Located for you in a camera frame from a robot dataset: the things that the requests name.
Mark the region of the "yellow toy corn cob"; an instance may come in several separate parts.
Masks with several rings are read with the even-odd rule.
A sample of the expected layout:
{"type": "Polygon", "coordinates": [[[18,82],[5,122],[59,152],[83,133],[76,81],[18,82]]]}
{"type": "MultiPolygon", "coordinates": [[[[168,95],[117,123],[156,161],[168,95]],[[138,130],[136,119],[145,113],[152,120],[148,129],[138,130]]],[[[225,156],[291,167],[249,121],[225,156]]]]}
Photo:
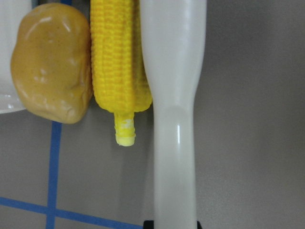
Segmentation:
{"type": "Polygon", "coordinates": [[[114,115],[116,143],[132,146],[134,115],[147,110],[153,100],[142,58],[140,3],[92,0],[90,26],[95,100],[114,115]]]}

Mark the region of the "beige hand brush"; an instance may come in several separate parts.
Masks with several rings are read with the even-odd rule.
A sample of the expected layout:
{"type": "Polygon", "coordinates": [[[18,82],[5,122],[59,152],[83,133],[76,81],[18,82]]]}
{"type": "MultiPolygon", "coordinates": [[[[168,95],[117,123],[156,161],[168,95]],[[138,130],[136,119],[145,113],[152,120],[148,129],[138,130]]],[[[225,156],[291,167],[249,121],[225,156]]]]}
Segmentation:
{"type": "Polygon", "coordinates": [[[153,97],[154,227],[197,228],[193,109],[207,2],[142,0],[141,36],[153,97]]]}

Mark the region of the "brown toy potato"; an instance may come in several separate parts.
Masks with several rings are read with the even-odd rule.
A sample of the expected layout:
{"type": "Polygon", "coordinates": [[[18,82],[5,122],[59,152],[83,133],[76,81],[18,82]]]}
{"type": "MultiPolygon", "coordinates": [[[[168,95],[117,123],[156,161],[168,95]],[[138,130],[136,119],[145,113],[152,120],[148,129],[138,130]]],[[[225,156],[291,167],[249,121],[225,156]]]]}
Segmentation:
{"type": "Polygon", "coordinates": [[[10,70],[29,112],[64,124],[80,121],[92,97],[86,17],[62,3],[34,8],[19,25],[10,70]]]}

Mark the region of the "beige plastic dustpan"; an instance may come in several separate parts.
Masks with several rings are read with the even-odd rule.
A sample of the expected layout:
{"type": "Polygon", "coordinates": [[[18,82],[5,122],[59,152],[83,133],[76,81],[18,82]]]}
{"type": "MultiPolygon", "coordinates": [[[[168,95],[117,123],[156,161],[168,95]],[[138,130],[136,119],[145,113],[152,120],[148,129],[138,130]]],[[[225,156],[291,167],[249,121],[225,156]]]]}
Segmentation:
{"type": "Polygon", "coordinates": [[[0,113],[24,110],[15,90],[10,61],[19,24],[32,10],[31,0],[2,0],[0,2],[0,113]]]}

